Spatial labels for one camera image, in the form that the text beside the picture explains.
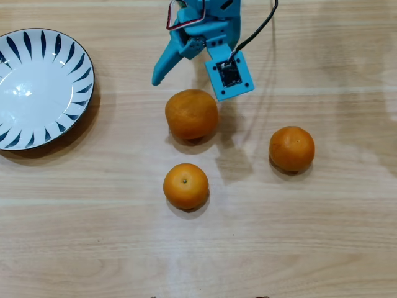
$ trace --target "plate rim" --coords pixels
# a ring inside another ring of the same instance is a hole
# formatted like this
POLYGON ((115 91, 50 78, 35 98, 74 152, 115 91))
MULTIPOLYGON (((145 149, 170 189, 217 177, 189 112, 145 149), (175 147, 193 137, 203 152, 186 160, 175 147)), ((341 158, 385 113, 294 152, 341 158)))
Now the plate rim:
POLYGON ((22 148, 22 149, 16 149, 16 150, 12 150, 12 149, 10 150, 10 149, 6 149, 6 148, 0 148, 0 151, 8 151, 8 152, 13 152, 13 151, 15 151, 15 152, 17 152, 17 151, 35 150, 35 149, 38 149, 38 148, 43 147, 43 146, 45 146, 45 145, 48 145, 49 143, 52 143, 53 141, 55 141, 55 140, 59 139, 60 137, 66 135, 66 134, 67 134, 67 133, 80 121, 80 119, 81 119, 82 117, 84 117, 86 111, 88 110, 88 106, 89 106, 90 103, 91 103, 91 99, 92 99, 92 97, 94 96, 94 88, 95 88, 95 85, 96 85, 95 67, 94 67, 94 64, 93 64, 93 62, 92 62, 92 60, 91 60, 91 57, 90 57, 90 55, 88 54, 87 50, 86 50, 77 40, 75 40, 74 38, 72 38, 72 36, 70 36, 70 35, 68 35, 68 34, 65 34, 65 33, 63 33, 63 32, 60 32, 60 31, 57 31, 57 30, 53 30, 53 29, 39 28, 39 27, 32 27, 32 28, 25 28, 25 29, 14 30, 14 31, 8 32, 8 33, 6 33, 6 34, 0 35, 0 38, 2 38, 2 37, 4 37, 4 36, 7 36, 7 35, 9 35, 9 34, 11 34, 11 33, 20 32, 20 31, 25 31, 25 30, 47 30, 47 31, 52 31, 52 32, 56 32, 56 33, 63 34, 63 35, 65 35, 65 36, 69 37, 69 38, 70 38, 71 40, 73 40, 74 42, 76 42, 76 43, 84 50, 84 52, 87 54, 87 57, 88 57, 88 59, 89 59, 91 65, 92 65, 92 89, 91 89, 92 92, 91 92, 91 95, 90 95, 90 97, 89 97, 89 99, 88 99, 86 108, 83 110, 83 112, 81 113, 80 117, 78 117, 78 118, 76 119, 76 121, 74 121, 73 124, 72 124, 68 129, 66 129, 63 133, 61 133, 59 136, 57 136, 57 137, 55 137, 55 138, 52 138, 49 142, 43 143, 43 144, 38 145, 38 146, 36 146, 36 147, 22 148))

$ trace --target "wooden table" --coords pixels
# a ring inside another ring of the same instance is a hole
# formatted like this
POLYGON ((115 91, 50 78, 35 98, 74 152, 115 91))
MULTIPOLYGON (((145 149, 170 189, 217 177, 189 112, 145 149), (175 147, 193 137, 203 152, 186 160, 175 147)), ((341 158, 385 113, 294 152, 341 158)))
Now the wooden table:
MULTIPOLYGON (((397 295, 397 2, 280 0, 246 47, 257 89, 220 104, 216 134, 176 141, 182 89, 213 92, 203 62, 158 87, 166 0, 2 0, 0 34, 28 27, 81 42, 94 100, 59 141, 2 153, 1 298, 332 298, 397 295), (298 176, 271 167, 270 136, 316 141, 298 176), (210 179, 185 213, 162 183, 178 163, 210 179)), ((243 38, 270 11, 243 0, 243 38)))

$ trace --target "orange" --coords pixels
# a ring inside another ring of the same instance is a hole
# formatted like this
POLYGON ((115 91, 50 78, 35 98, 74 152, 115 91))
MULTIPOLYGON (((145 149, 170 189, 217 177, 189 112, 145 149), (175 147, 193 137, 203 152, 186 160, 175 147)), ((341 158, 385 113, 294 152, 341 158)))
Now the orange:
POLYGON ((285 171, 307 169, 314 159, 315 147, 311 135, 300 127, 284 127, 270 139, 270 158, 285 171))
POLYGON ((185 90, 171 97, 166 105, 166 118, 171 132, 183 140, 204 137, 219 123, 214 98, 201 90, 185 90))
POLYGON ((193 209, 207 200, 208 178, 198 166, 183 163, 173 167, 167 174, 163 190, 172 205, 181 209, 193 209))

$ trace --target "ceramic plate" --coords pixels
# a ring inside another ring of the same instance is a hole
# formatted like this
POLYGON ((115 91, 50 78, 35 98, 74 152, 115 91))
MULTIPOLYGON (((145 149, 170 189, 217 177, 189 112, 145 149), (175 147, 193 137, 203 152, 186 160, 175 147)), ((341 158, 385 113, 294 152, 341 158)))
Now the ceramic plate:
POLYGON ((0 80, 0 150, 25 150, 58 138, 82 116, 94 69, 71 37, 26 29, 0 37, 0 80))

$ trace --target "robotic arm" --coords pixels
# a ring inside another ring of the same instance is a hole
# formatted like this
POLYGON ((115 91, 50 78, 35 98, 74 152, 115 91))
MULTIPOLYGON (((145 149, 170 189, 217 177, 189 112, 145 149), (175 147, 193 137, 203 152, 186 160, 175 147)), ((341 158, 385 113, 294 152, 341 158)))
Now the robotic arm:
POLYGON ((172 0, 167 20, 171 40, 154 67, 152 84, 159 85, 178 62, 183 58, 193 59, 206 47, 211 60, 205 67, 219 101, 254 90, 240 50, 270 21, 277 5, 278 0, 267 20, 236 47, 241 30, 241 0, 172 0), (181 9, 172 23, 175 2, 181 9))

